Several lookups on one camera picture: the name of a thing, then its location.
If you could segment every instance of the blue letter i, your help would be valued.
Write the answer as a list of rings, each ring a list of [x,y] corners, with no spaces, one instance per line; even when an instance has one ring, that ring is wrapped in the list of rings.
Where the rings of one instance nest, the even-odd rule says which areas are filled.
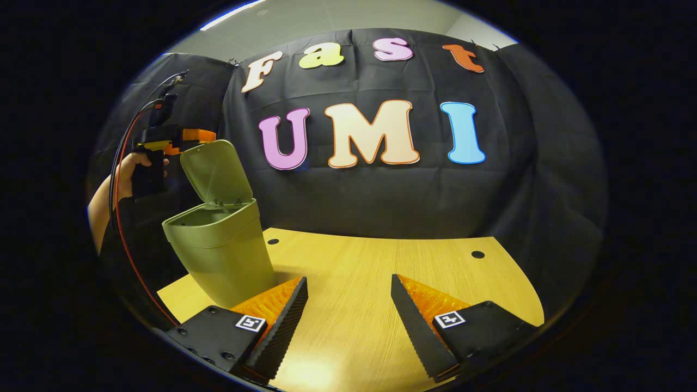
[[[479,149],[477,144],[477,132],[475,131],[474,114],[477,112],[474,106],[468,103],[444,102],[443,110],[450,117],[452,128],[452,151],[447,157],[462,164],[484,162],[487,156]]]

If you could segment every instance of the hand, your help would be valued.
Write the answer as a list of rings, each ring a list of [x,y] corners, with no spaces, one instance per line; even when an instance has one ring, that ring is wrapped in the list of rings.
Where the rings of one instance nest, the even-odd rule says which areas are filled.
[[[121,174],[119,174],[118,176],[118,179],[120,180],[118,184],[119,201],[121,201],[121,199],[123,199],[124,197],[133,196],[133,181],[131,180],[131,177],[133,177],[135,165],[138,164],[143,166],[152,165],[152,163],[148,159],[148,156],[145,153],[130,153],[121,162]],[[169,165],[169,159],[165,158],[162,164]]]

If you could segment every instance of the wooden table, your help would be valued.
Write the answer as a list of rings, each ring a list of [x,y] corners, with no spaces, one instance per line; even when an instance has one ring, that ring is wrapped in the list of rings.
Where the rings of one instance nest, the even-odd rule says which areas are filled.
[[[544,322],[537,293],[493,237],[370,239],[267,229],[278,283],[307,276],[309,299],[270,384],[289,392],[424,391],[435,385],[390,297],[393,273],[467,303],[491,300]],[[474,258],[473,251],[484,253]],[[158,291],[179,322],[215,304],[190,275]]]

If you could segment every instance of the green trash can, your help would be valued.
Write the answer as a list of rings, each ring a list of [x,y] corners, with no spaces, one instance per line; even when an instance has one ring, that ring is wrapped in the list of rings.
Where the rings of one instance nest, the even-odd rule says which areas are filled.
[[[227,140],[189,149],[181,166],[203,204],[162,222],[179,260],[221,308],[275,286],[259,208]]]

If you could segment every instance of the open lid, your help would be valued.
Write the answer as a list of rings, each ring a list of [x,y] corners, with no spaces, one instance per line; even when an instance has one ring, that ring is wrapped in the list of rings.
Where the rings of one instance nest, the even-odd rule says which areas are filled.
[[[252,188],[237,150],[216,140],[181,153],[181,167],[208,209],[225,209],[252,201]]]

